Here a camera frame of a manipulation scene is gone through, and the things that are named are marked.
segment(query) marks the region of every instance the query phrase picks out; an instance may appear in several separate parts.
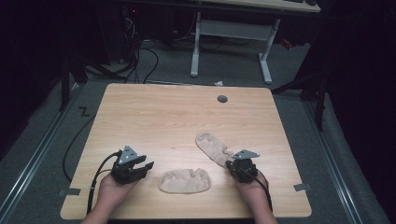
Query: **folded cloth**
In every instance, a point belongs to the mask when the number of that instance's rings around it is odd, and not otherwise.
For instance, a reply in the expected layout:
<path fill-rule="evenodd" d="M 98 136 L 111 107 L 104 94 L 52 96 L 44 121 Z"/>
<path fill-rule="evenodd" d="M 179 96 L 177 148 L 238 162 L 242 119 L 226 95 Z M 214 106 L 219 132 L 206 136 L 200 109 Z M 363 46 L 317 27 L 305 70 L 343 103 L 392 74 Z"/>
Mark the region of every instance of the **folded cloth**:
<path fill-rule="evenodd" d="M 160 190 L 167 193 L 198 193 L 208 190 L 211 186 L 210 177 L 205 170 L 192 169 L 173 170 L 166 172 L 160 180 Z"/>

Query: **metal stand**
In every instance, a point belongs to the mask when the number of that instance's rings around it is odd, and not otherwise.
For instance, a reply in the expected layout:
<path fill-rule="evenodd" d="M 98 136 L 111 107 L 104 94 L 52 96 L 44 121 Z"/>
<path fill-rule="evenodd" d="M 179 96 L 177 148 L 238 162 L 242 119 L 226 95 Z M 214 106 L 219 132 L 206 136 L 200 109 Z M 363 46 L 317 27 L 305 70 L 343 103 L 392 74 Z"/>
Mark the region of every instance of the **metal stand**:
<path fill-rule="evenodd" d="M 260 65 L 262 66 L 262 75 L 264 77 L 264 81 L 267 84 L 271 84 L 271 74 L 266 60 L 274 42 L 279 23 L 280 19 L 277 19 L 273 26 L 227 21 L 201 20 L 201 13 L 198 12 L 195 28 L 195 45 L 191 62 L 191 76 L 198 76 L 200 35 L 217 35 L 266 41 L 267 45 L 265 46 L 263 53 L 259 54 L 259 60 Z"/>

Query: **table top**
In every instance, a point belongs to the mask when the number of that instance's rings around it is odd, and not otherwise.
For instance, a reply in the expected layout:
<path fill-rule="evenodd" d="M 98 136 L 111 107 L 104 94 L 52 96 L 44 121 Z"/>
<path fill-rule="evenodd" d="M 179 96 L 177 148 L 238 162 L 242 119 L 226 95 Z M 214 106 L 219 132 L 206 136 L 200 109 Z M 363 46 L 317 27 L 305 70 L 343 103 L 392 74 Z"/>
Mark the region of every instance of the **table top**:
<path fill-rule="evenodd" d="M 266 7 L 301 12 L 320 12 L 318 5 L 309 6 L 306 2 L 295 3 L 285 0 L 201 0 L 202 2 L 230 4 L 244 7 Z"/>
<path fill-rule="evenodd" d="M 218 96 L 228 98 L 220 103 Z M 129 145 L 154 161 L 112 218 L 240 218 L 251 217 L 228 170 L 220 167 L 195 144 L 199 133 L 211 133 L 238 152 L 259 153 L 253 158 L 269 181 L 276 217 L 308 217 L 306 193 L 272 93 L 265 88 L 110 84 L 105 91 L 61 216 L 83 219 L 92 179 L 101 162 Z M 103 169 L 111 169 L 113 160 Z M 168 194 L 159 190 L 167 171 L 203 169 L 211 178 L 209 190 Z M 98 182 L 105 174 L 98 177 Z M 96 202 L 97 191 L 93 199 Z"/>

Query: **wire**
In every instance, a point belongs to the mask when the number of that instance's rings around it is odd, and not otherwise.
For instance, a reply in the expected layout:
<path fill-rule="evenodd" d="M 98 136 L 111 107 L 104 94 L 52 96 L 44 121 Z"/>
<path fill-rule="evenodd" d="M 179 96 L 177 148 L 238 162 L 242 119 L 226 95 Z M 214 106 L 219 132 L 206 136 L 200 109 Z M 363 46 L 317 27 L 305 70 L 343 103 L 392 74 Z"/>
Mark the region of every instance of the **wire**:
<path fill-rule="evenodd" d="M 190 26 L 189 31 L 184 36 L 182 36 L 181 38 L 174 39 L 174 42 L 177 42 L 179 40 L 189 39 L 189 38 L 195 36 L 195 35 L 190 35 L 190 36 L 188 36 L 188 35 L 191 33 L 191 30 L 192 30 L 192 27 L 194 26 L 194 22 L 195 22 L 196 17 L 197 17 L 197 12 L 194 13 L 194 17 L 192 18 L 192 22 L 191 22 L 191 26 Z"/>
<path fill-rule="evenodd" d="M 126 28 L 125 32 L 123 33 L 124 36 L 125 36 L 125 38 L 126 38 L 126 42 L 127 42 L 127 44 L 129 45 L 129 43 L 134 39 L 134 32 L 135 32 L 135 30 L 134 30 L 134 29 L 132 30 L 131 38 L 128 37 L 128 34 L 127 34 L 127 33 L 128 33 L 128 31 L 129 31 L 129 29 L 131 28 L 131 26 L 133 26 L 133 28 L 135 28 L 135 26 L 134 26 L 134 22 L 131 21 L 130 19 L 128 19 L 128 18 L 124 18 L 124 19 L 127 20 L 127 21 L 129 22 L 128 28 Z"/>
<path fill-rule="evenodd" d="M 264 174 L 263 174 L 260 170 L 258 170 L 258 169 L 256 169 L 256 170 L 257 170 L 258 172 L 260 172 L 260 174 L 262 174 L 262 176 L 264 176 Z M 273 207 L 272 207 L 272 200 L 271 200 L 270 191 L 268 190 L 268 188 L 266 188 L 266 187 L 264 186 L 264 184 L 263 184 L 258 178 L 253 177 L 253 179 L 256 180 L 256 181 L 262 186 L 262 188 L 264 189 L 265 195 L 267 196 L 268 205 L 270 206 L 271 211 L 274 212 Z"/>
<path fill-rule="evenodd" d="M 174 44 L 181 46 L 181 47 L 189 47 L 195 43 L 194 40 L 189 40 L 192 37 L 194 37 L 194 35 L 189 36 L 188 38 L 185 38 L 183 40 L 174 41 Z M 187 42 L 187 44 L 181 44 L 182 41 L 185 41 L 185 42 L 189 41 L 189 42 Z"/>
<path fill-rule="evenodd" d="M 207 40 L 210 44 L 216 42 L 216 41 L 210 41 L 211 39 L 214 39 L 214 40 L 219 39 L 219 43 L 218 43 L 218 45 L 215 46 L 214 48 L 205 48 L 205 47 L 203 46 L 203 44 L 200 43 L 200 48 L 201 48 L 201 49 L 208 49 L 208 50 L 219 49 L 219 48 L 222 46 L 223 42 L 224 42 L 224 37 L 222 37 L 222 36 L 208 36 L 208 35 L 205 35 L 205 36 L 203 36 L 203 37 L 204 37 L 204 38 L 202 38 L 202 39 L 203 39 L 203 40 Z"/>
<path fill-rule="evenodd" d="M 124 67 L 122 67 L 121 69 L 119 69 L 119 70 L 117 70 L 117 71 L 111 71 L 112 73 L 114 73 L 114 74 L 117 74 L 117 75 L 119 75 L 119 74 L 121 74 L 121 73 L 124 73 L 124 72 L 127 72 L 128 70 L 134 70 L 134 68 L 135 68 L 135 66 L 136 66 L 136 64 L 137 64 L 137 60 L 136 60 L 136 57 L 134 56 L 134 47 L 133 46 L 130 46 L 129 45 L 129 43 L 130 43 L 130 41 L 127 41 L 128 43 L 127 43 L 127 45 L 129 46 L 129 50 L 128 50 L 128 57 L 129 57 L 129 55 L 131 55 L 131 57 L 130 57 L 130 60 L 129 60 L 129 62 L 128 62 L 128 64 L 126 65 L 126 66 L 124 66 Z M 101 73 L 101 72 L 96 72 L 96 71 L 93 71 L 93 70 L 91 70 L 89 67 L 85 67 L 84 68 L 85 69 L 85 71 L 87 72 L 87 73 L 89 73 L 89 74 L 91 74 L 91 75 L 94 75 L 94 76 L 102 76 L 103 75 L 103 73 Z"/>
<path fill-rule="evenodd" d="M 137 48 L 137 61 L 140 61 L 140 47 L 141 47 L 142 42 L 139 42 L 139 48 Z M 140 83 L 139 75 L 137 74 L 137 64 L 136 64 L 136 69 L 134 70 L 134 84 Z"/>
<path fill-rule="evenodd" d="M 143 84 L 146 84 L 146 81 L 147 81 L 148 77 L 149 77 L 149 76 L 151 75 L 151 73 L 154 72 L 154 70 L 157 68 L 158 61 L 159 61 L 158 55 L 157 55 L 154 51 L 152 51 L 151 49 L 145 49 L 145 50 L 148 50 L 148 51 L 150 51 L 151 53 L 153 53 L 154 56 L 155 56 L 155 58 L 157 59 L 157 62 L 155 63 L 155 65 L 154 65 L 154 67 L 152 68 L 152 70 L 145 76 L 145 79 L 143 80 Z"/>
<path fill-rule="evenodd" d="M 134 71 L 136 72 L 137 63 L 139 62 L 139 54 L 137 54 L 137 57 L 134 56 L 134 61 L 135 61 L 134 68 L 133 68 L 133 69 L 131 70 L 131 72 L 126 76 L 126 78 L 125 78 L 125 80 L 124 80 L 124 83 L 127 83 L 127 82 L 128 82 L 129 77 L 131 76 L 131 74 L 132 74 Z"/>
<path fill-rule="evenodd" d="M 96 171 L 96 175 L 95 175 L 95 177 L 93 178 L 93 181 L 92 181 L 92 183 L 91 183 L 90 195 L 89 195 L 89 197 L 88 197 L 87 215 L 88 215 L 88 214 L 91 212 L 91 210 L 92 210 L 92 199 L 93 199 L 93 193 L 95 192 L 96 179 L 98 178 L 99 174 L 102 173 L 102 172 L 101 172 L 102 167 L 103 167 L 103 166 L 105 165 L 105 163 L 106 163 L 108 160 L 110 160 L 112 157 L 115 157 L 115 156 L 119 157 L 119 156 L 121 155 L 121 153 L 122 153 L 122 151 L 118 151 L 118 152 L 115 152 L 115 153 L 109 155 L 107 158 L 105 158 L 104 161 L 102 161 L 102 164 L 100 164 L 98 170 Z"/>
<path fill-rule="evenodd" d="M 111 169 L 103 170 L 99 174 L 104 173 L 104 172 L 108 172 L 108 171 L 111 171 Z"/>
<path fill-rule="evenodd" d="M 224 42 L 228 43 L 228 44 L 233 44 L 236 46 L 247 46 L 247 45 L 252 45 L 252 44 L 259 42 L 259 40 L 249 39 L 249 40 L 245 40 L 245 43 L 238 43 L 238 42 L 232 41 L 230 39 L 235 39 L 235 38 L 226 38 L 226 39 L 224 39 Z"/>
<path fill-rule="evenodd" d="M 64 159 L 62 161 L 62 168 L 64 170 L 64 176 L 66 177 L 66 179 L 71 183 L 72 182 L 72 178 L 69 176 L 69 174 L 66 172 L 66 157 L 67 154 L 70 151 L 71 146 L 73 146 L 74 142 L 76 141 L 76 139 L 78 138 L 78 136 L 82 133 L 82 131 L 85 129 L 85 127 L 87 127 L 87 125 L 96 117 L 96 114 L 93 115 L 82 127 L 81 129 L 78 131 L 78 133 L 76 133 L 76 135 L 73 137 L 73 140 L 70 142 L 69 146 L 67 147 L 66 152 L 64 153 Z"/>

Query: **human hand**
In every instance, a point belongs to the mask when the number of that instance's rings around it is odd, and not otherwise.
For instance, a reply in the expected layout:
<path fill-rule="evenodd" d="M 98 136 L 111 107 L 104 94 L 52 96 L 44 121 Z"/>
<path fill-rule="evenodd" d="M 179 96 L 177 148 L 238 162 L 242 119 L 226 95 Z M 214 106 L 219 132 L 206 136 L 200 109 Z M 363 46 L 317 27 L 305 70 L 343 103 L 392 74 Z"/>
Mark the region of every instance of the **human hand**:
<path fill-rule="evenodd" d="M 258 173 L 256 178 L 268 189 L 269 183 L 261 172 Z M 256 224 L 277 223 L 268 203 L 267 194 L 256 180 L 250 183 L 239 183 L 234 178 L 233 182 L 241 193 L 243 200 L 250 208 Z"/>
<path fill-rule="evenodd" d="M 139 181 L 121 185 L 113 176 L 106 175 L 100 182 L 98 199 L 92 211 L 81 221 L 83 224 L 105 224 L 110 215 L 122 204 Z"/>
<path fill-rule="evenodd" d="M 113 176 L 106 175 L 100 183 L 96 206 L 101 206 L 107 211 L 113 212 L 122 204 L 128 193 L 138 182 L 121 185 L 114 180 Z"/>
<path fill-rule="evenodd" d="M 258 173 L 256 177 L 260 182 L 264 184 L 264 186 L 268 189 L 269 183 L 262 175 L 262 173 Z M 255 206 L 257 204 L 262 204 L 263 202 L 268 204 L 267 195 L 265 194 L 262 186 L 257 183 L 257 181 L 253 180 L 250 183 L 239 183 L 236 179 L 233 180 L 236 187 L 239 189 L 241 196 L 245 203 L 249 205 L 249 207 Z"/>

